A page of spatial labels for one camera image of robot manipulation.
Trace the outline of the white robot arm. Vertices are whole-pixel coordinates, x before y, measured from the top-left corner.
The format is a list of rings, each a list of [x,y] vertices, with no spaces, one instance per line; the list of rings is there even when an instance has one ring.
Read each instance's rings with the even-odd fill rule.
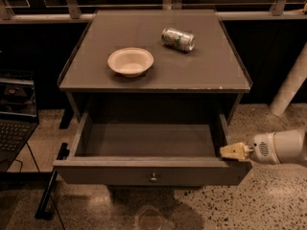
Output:
[[[284,113],[298,89],[307,79],[307,43],[295,60],[287,78],[275,95],[270,110]],[[222,158],[254,161],[260,164],[298,164],[307,166],[307,135],[305,128],[257,134],[249,143],[236,143],[220,148]]]

